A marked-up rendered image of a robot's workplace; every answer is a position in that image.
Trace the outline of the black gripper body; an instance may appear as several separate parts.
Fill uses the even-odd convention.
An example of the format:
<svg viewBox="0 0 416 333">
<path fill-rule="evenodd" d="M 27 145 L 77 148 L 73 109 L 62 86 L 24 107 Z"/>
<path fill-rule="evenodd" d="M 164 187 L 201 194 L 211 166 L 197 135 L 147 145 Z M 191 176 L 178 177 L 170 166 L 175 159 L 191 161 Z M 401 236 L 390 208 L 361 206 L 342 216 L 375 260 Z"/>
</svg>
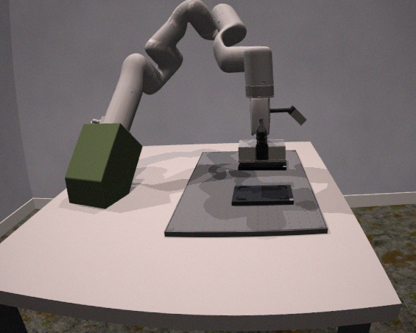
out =
<svg viewBox="0 0 416 333">
<path fill-rule="evenodd" d="M 270 101 L 269 98 L 274 97 L 249 97 L 250 98 L 250 124 L 251 124 L 251 135 L 256 134 L 258 128 L 258 120 L 264 120 L 264 132 L 267 130 L 267 135 L 269 135 L 270 127 Z"/>
</svg>

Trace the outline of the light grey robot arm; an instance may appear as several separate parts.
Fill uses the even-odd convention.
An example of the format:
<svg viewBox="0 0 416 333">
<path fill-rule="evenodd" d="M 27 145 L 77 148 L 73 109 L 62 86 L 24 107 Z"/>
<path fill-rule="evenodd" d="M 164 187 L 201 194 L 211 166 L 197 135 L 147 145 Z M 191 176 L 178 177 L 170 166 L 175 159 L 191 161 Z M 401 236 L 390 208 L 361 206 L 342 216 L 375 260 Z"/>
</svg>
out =
<svg viewBox="0 0 416 333">
<path fill-rule="evenodd" d="M 218 4 L 211 12 L 200 0 L 186 0 L 145 45 L 146 53 L 158 66 L 155 68 L 143 55 L 128 56 L 107 113 L 91 124 L 121 123 L 130 131 L 143 92 L 156 93 L 180 68 L 183 55 L 176 45 L 185 35 L 188 22 L 202 38 L 214 41 L 214 57 L 222 71 L 244 72 L 247 96 L 274 95 L 271 49 L 233 46 L 247 34 L 236 11 L 228 4 Z"/>
</svg>

